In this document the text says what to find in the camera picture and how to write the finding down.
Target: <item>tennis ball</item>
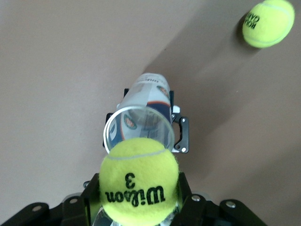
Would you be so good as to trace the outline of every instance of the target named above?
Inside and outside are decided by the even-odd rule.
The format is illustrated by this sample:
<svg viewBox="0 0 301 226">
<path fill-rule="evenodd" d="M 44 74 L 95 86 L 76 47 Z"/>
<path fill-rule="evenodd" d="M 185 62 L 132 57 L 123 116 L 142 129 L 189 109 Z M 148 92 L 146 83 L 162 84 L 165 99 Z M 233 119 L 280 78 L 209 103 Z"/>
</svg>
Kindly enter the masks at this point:
<svg viewBox="0 0 301 226">
<path fill-rule="evenodd" d="M 273 46 L 290 32 L 294 17 L 294 8 L 286 0 L 259 3 L 246 16 L 243 24 L 244 39 L 257 48 Z"/>
<path fill-rule="evenodd" d="M 114 146 L 101 165 L 100 198 L 111 219 L 122 226 L 154 226 L 176 207 L 178 163 L 150 138 Z"/>
</svg>

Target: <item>yellow-green tennis ball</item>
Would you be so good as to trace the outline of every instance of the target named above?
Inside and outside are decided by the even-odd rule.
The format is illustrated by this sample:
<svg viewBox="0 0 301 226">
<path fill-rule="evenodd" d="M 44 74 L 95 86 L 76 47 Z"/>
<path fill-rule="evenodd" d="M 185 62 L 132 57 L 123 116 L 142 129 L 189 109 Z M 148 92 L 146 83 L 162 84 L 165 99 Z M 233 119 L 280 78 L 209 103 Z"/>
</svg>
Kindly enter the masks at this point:
<svg viewBox="0 0 301 226">
<path fill-rule="evenodd" d="M 295 18 L 294 8 L 286 0 L 266 0 L 256 5 L 245 18 L 243 36 L 257 48 L 273 46 L 290 32 Z"/>
<path fill-rule="evenodd" d="M 99 174 L 103 208 L 122 226 L 154 226 L 177 202 L 178 163 L 150 138 L 133 138 L 113 147 Z"/>
</svg>

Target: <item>tennis ball seam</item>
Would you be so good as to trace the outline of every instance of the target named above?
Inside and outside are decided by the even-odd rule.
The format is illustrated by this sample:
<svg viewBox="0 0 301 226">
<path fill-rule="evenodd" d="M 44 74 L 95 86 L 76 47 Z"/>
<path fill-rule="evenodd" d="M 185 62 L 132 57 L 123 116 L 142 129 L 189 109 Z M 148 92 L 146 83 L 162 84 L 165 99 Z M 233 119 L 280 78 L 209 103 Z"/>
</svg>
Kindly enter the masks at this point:
<svg viewBox="0 0 301 226">
<path fill-rule="evenodd" d="M 128 157 L 113 157 L 113 156 L 107 156 L 108 159 L 111 160 L 131 160 L 131 159 L 137 159 L 137 158 L 143 158 L 143 157 L 149 157 L 149 156 L 154 156 L 154 155 L 158 155 L 161 154 L 165 151 L 169 151 L 167 149 L 163 149 L 157 152 L 152 152 L 152 153 L 147 153 L 147 154 L 138 154 L 138 155 L 133 155 L 133 156 L 128 156 Z"/>
<path fill-rule="evenodd" d="M 289 18 L 289 21 L 290 21 L 289 25 L 287 26 L 287 28 L 286 28 L 286 30 L 283 32 L 283 34 L 282 34 L 280 37 L 278 37 L 277 39 L 273 40 L 273 41 L 261 41 L 261 40 L 259 40 L 259 39 L 252 38 L 252 37 L 249 36 L 249 35 L 244 35 L 244 36 L 245 36 L 245 38 L 247 38 L 247 39 L 249 39 L 249 40 L 252 40 L 252 41 L 255 41 L 255 42 L 257 42 L 257 43 L 268 44 L 268 45 L 270 45 L 270 44 L 273 45 L 274 43 L 276 44 L 276 43 L 279 42 L 279 40 L 282 40 L 285 36 L 287 36 L 288 33 L 289 33 L 289 31 L 291 30 L 291 28 L 292 28 L 292 26 L 293 26 L 293 20 L 292 20 L 292 17 L 291 17 L 291 15 L 288 13 L 287 10 L 285 10 L 285 9 L 279 7 L 279 6 L 274 6 L 274 5 L 268 4 L 268 3 L 266 3 L 266 2 L 262 2 L 262 3 L 260 3 L 260 5 L 266 6 L 266 7 L 270 7 L 270 8 L 274 8 L 274 9 L 280 10 L 280 11 L 282 11 L 283 13 L 285 13 L 285 14 L 287 15 L 287 17 Z"/>
</svg>

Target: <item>smooth beige surface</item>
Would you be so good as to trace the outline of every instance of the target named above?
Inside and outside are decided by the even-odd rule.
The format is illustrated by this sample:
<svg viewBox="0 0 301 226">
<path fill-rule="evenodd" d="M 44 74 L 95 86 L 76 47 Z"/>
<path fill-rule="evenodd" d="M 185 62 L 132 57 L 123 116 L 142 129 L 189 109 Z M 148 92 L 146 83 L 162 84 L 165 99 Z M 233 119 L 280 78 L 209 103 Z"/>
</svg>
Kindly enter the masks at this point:
<svg viewBox="0 0 301 226">
<path fill-rule="evenodd" d="M 156 72 L 190 119 L 192 190 L 301 225 L 301 2 L 290 34 L 255 50 L 237 26 L 258 2 L 0 1 L 0 223 L 81 192 L 106 114 Z"/>
</svg>

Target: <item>floor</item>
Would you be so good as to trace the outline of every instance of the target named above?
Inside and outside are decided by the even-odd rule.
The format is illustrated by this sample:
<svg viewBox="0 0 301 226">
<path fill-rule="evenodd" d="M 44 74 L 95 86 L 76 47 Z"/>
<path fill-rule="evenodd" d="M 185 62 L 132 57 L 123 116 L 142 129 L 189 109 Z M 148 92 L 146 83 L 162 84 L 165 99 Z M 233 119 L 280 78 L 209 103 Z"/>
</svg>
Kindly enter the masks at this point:
<svg viewBox="0 0 301 226">
<path fill-rule="evenodd" d="M 241 21 L 258 2 L 0 1 L 0 223 L 81 192 L 106 114 L 153 72 L 190 119 L 176 157 L 191 189 L 301 225 L 301 2 L 289 35 L 255 49 Z"/>
</svg>

